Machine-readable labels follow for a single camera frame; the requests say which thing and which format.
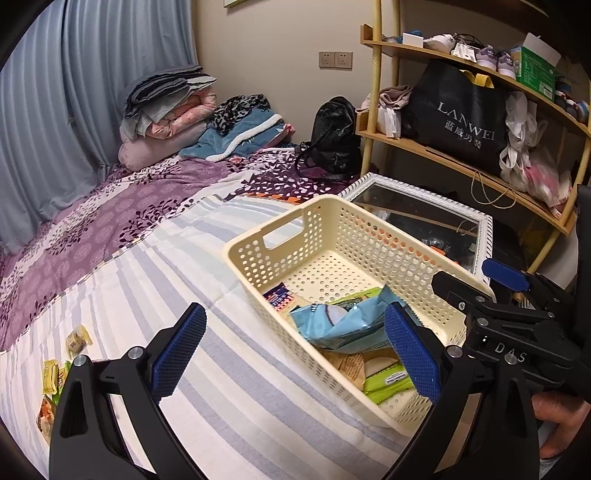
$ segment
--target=black shopping bag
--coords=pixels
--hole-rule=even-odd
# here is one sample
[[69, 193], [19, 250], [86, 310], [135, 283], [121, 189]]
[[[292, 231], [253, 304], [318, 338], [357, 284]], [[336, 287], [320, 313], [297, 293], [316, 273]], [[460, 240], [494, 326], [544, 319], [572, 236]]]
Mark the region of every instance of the black shopping bag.
[[432, 60], [402, 110], [402, 134], [499, 176], [505, 117], [503, 90], [475, 85], [459, 69]]

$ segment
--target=blue snack bag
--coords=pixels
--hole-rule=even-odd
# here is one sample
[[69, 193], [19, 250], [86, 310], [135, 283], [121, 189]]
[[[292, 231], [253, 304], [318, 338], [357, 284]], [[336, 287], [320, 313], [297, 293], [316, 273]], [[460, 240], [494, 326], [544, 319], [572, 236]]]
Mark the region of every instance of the blue snack bag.
[[312, 345], [340, 353], [359, 353], [389, 346], [384, 311], [395, 301], [406, 306], [386, 285], [376, 297], [352, 302], [349, 311], [340, 305], [314, 303], [292, 311], [291, 317]]

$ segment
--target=plastic basket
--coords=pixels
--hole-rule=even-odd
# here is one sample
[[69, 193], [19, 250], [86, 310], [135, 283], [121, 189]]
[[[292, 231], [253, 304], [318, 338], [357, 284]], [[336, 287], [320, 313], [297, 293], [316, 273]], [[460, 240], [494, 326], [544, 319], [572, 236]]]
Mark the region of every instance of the plastic basket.
[[[273, 232], [299, 230], [277, 246]], [[228, 242], [224, 256], [261, 319], [326, 386], [369, 424], [412, 435], [430, 402], [416, 390], [398, 393], [379, 406], [334, 368], [262, 296], [279, 282], [310, 301], [332, 301], [388, 284], [406, 300], [424, 326], [444, 345], [461, 345], [464, 314], [433, 294], [439, 270], [494, 297], [490, 287], [445, 256], [362, 208], [335, 195], [321, 195]]]

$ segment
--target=snack package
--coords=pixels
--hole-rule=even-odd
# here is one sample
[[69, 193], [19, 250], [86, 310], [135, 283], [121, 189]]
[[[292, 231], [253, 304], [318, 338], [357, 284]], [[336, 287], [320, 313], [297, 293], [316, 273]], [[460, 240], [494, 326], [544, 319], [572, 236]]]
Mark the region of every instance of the snack package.
[[49, 445], [51, 443], [51, 430], [53, 422], [56, 419], [56, 406], [51, 402], [48, 396], [44, 395], [41, 401], [41, 409], [37, 416], [37, 428], [43, 435], [43, 438]]
[[293, 310], [299, 309], [310, 302], [290, 291], [283, 282], [276, 287], [264, 293], [263, 296], [271, 304], [271, 306], [279, 312], [279, 314], [294, 328], [296, 324], [291, 318], [290, 313]]
[[51, 396], [51, 400], [56, 406], [60, 402], [61, 391], [64, 390], [64, 384], [66, 383], [66, 378], [71, 366], [72, 364], [70, 362], [66, 362], [57, 373], [57, 393]]
[[380, 404], [396, 393], [413, 386], [408, 372], [400, 362], [397, 362], [366, 378], [363, 393], [375, 404]]
[[78, 325], [66, 338], [66, 353], [69, 358], [74, 358], [87, 345], [92, 345], [88, 331], [83, 325]]
[[57, 360], [46, 360], [43, 362], [43, 394], [54, 395], [57, 393], [57, 377], [59, 364]]
[[363, 356], [360, 353], [347, 355], [330, 351], [320, 351], [333, 367], [346, 376], [358, 389], [363, 390], [365, 382], [365, 368]]
[[390, 342], [384, 331], [384, 311], [395, 301], [407, 304], [387, 285], [377, 296], [371, 295], [366, 291], [332, 304], [314, 303], [292, 311], [291, 316], [302, 337], [320, 348], [340, 353], [386, 348]]

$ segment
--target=wall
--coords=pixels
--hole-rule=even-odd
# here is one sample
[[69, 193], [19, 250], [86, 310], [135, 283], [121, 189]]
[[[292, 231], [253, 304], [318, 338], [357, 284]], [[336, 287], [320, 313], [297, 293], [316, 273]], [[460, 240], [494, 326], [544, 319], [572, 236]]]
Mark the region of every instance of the wall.
[[[368, 94], [371, 50], [359, 43], [359, 27], [372, 18], [372, 2], [361, 0], [248, 0], [233, 8], [222, 0], [197, 0], [197, 56], [218, 78], [220, 100], [264, 93], [295, 126], [300, 142], [310, 139], [320, 105], [343, 95], [359, 106]], [[319, 51], [352, 51], [353, 70], [320, 70]], [[387, 84], [391, 63], [384, 66]]]
[[[297, 129], [295, 142], [309, 140], [319, 106], [335, 95], [347, 97], [359, 106], [371, 84], [371, 50], [359, 44], [359, 27], [373, 23], [369, 0], [247, 0], [230, 9], [222, 0], [194, 0], [196, 43], [199, 60], [206, 71], [219, 80], [216, 91], [223, 101], [233, 95], [264, 93], [271, 106]], [[392, 2], [383, 0], [384, 33], [392, 32]], [[480, 41], [509, 48], [523, 40], [518, 30], [460, 8], [426, 0], [402, 1], [403, 30], [419, 29], [425, 37], [439, 33], [471, 33]], [[319, 51], [352, 51], [353, 70], [320, 70]], [[382, 87], [391, 84], [391, 62], [383, 57]], [[569, 73], [576, 67], [559, 64]], [[425, 65], [401, 62], [401, 81], [413, 85]], [[578, 98], [585, 98], [588, 83], [573, 86]], [[548, 140], [557, 143], [559, 129], [548, 130]], [[564, 166], [580, 156], [582, 145], [569, 134]], [[387, 149], [376, 144], [375, 160], [384, 160]], [[395, 161], [387, 162], [389, 172], [410, 183], [458, 191], [460, 201], [483, 210], [513, 227], [528, 222], [531, 214], [522, 207], [496, 210], [472, 199], [470, 180], [432, 162], [391, 149]], [[490, 198], [498, 194], [489, 192]], [[480, 200], [481, 193], [476, 192]], [[545, 228], [544, 222], [534, 229]], [[566, 257], [552, 262], [550, 271], [561, 278], [572, 277], [576, 256], [573, 240], [561, 249]]]

